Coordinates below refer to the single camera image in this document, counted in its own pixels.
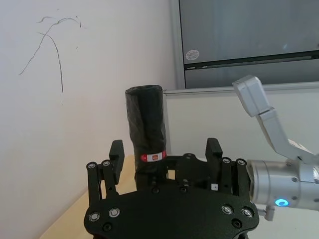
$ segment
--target black cylindrical object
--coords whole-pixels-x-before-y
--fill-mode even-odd
[[[134,146],[135,171],[164,177],[167,173],[166,135],[161,86],[132,87],[125,92],[130,137]]]

